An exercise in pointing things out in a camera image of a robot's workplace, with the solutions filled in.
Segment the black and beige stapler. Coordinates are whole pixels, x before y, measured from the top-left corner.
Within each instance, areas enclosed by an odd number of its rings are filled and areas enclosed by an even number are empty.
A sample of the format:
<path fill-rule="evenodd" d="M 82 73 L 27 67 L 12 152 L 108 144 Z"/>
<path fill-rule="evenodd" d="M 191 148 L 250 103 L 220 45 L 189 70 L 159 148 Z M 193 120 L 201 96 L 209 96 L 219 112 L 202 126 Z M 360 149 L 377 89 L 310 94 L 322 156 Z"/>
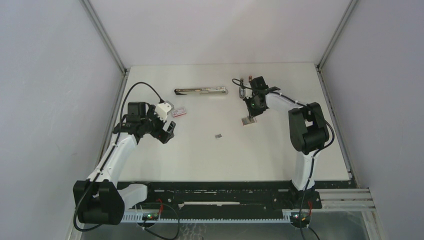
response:
<path fill-rule="evenodd" d="M 227 95 L 229 92 L 226 87 L 198 87 L 198 88 L 176 88 L 174 93 L 177 96 L 186 95 Z"/>

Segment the small brown stapler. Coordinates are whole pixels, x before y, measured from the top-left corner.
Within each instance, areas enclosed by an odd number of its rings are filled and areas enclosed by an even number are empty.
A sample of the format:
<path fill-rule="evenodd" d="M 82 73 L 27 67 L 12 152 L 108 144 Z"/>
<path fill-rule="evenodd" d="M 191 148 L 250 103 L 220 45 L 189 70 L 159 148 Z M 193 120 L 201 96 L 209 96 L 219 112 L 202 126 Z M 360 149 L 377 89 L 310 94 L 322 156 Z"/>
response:
<path fill-rule="evenodd" d="M 244 99 L 246 97 L 246 89 L 245 89 L 243 78 L 240 78 L 239 80 L 239 97 L 241 99 Z"/>

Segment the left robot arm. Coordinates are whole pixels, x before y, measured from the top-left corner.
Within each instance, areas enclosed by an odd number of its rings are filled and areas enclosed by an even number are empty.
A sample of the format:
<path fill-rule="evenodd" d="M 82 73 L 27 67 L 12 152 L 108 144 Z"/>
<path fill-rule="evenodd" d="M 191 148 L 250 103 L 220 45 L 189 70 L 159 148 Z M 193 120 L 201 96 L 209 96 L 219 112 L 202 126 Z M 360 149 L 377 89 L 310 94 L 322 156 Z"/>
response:
<path fill-rule="evenodd" d="M 145 209 L 155 205 L 157 196 L 145 184 L 132 183 L 118 189 L 118 181 L 141 138 L 150 135 L 166 144 L 174 137 L 175 122 L 171 121 L 168 128 L 164 128 L 173 110 L 173 104 L 163 100 L 156 105 L 128 103 L 127 113 L 114 127 L 104 156 L 85 180 L 78 180 L 73 186 L 75 228 L 78 223 L 92 224 L 95 228 L 118 225 L 125 211 L 136 204 Z"/>

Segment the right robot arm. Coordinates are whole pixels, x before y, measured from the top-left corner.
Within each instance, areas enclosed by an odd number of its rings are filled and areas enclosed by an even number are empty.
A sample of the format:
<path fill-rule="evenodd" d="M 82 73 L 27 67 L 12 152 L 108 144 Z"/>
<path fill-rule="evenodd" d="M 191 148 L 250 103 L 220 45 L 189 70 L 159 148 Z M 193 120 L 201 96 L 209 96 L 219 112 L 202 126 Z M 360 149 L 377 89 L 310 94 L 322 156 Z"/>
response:
<path fill-rule="evenodd" d="M 291 180 L 295 191 L 289 194 L 289 203 L 295 208 L 302 208 L 309 201 L 307 190 L 313 188 L 315 161 L 320 151 L 331 145 L 335 139 L 334 130 L 325 120 L 319 103 L 301 103 L 279 92 L 278 87 L 269 87 L 262 76 L 250 77 L 249 86 L 243 83 L 239 91 L 250 90 L 245 95 L 248 116 L 242 119 L 244 125 L 255 122 L 255 117 L 271 109 L 287 114 L 289 138 L 301 158 L 295 164 L 295 173 Z"/>

